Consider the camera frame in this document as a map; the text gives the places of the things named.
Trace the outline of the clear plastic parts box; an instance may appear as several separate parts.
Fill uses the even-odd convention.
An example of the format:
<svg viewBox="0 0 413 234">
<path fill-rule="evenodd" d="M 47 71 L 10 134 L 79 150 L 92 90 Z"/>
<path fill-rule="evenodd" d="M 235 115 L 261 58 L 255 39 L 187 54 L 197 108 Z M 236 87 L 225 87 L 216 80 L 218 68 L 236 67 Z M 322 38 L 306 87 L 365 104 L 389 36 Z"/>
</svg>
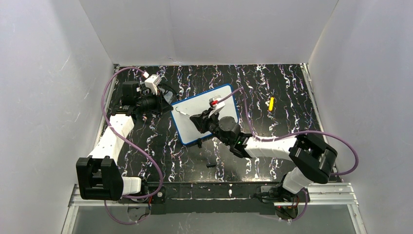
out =
<svg viewBox="0 0 413 234">
<path fill-rule="evenodd" d="M 168 104 L 172 104 L 179 100 L 179 97 L 177 96 L 177 93 L 174 89 L 165 86 L 159 87 L 158 89 L 160 90 Z"/>
</svg>

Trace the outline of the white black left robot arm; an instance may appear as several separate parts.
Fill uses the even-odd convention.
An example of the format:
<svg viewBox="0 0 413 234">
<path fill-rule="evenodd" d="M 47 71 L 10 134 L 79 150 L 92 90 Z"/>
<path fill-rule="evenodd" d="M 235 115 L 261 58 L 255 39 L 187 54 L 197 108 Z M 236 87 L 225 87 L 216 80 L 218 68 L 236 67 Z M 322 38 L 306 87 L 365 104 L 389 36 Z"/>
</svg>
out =
<svg viewBox="0 0 413 234">
<path fill-rule="evenodd" d="M 76 162 L 82 199 L 117 201 L 124 195 L 141 195 L 142 178 L 122 176 L 117 166 L 123 139 L 134 128 L 139 115 L 161 115 L 173 109 L 171 103 L 176 92 L 167 84 L 126 81 L 121 90 L 122 95 L 110 114 L 111 126 L 89 155 Z"/>
</svg>

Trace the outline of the aluminium frame rail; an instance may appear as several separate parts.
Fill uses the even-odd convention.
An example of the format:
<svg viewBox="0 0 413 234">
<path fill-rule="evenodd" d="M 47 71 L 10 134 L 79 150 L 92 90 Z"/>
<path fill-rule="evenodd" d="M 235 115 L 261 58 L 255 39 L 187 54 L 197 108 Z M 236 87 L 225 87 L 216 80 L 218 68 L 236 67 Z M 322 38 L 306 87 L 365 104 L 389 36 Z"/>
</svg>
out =
<svg viewBox="0 0 413 234">
<path fill-rule="evenodd" d="M 313 184 L 286 201 L 269 182 L 167 183 L 151 200 L 83 200 L 74 187 L 64 234 L 364 234 L 350 183 Z"/>
</svg>

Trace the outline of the yellow handled screwdriver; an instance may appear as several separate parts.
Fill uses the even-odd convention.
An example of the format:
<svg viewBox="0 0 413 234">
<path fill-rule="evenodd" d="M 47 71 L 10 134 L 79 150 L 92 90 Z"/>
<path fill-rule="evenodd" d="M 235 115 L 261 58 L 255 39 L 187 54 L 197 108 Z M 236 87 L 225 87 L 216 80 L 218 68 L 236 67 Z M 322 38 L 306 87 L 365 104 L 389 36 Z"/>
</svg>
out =
<svg viewBox="0 0 413 234">
<path fill-rule="evenodd" d="M 275 98 L 271 97 L 270 100 L 268 101 L 268 110 L 271 112 L 274 109 L 274 102 L 275 102 Z"/>
</svg>

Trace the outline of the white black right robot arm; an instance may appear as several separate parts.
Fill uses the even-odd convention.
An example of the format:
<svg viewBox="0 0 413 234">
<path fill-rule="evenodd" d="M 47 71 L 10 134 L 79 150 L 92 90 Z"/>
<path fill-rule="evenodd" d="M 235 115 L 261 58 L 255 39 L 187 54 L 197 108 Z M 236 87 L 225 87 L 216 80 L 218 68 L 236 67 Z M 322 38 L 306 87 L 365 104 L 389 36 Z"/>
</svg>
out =
<svg viewBox="0 0 413 234">
<path fill-rule="evenodd" d="M 256 139 L 243 133 L 233 117 L 219 117 L 204 111 L 190 116 L 200 133 L 210 132 L 239 158 L 269 157 L 291 160 L 295 168 L 288 172 L 275 189 L 276 195 L 295 195 L 312 183 L 326 184 L 338 156 L 337 151 L 313 133 L 275 140 Z"/>
</svg>

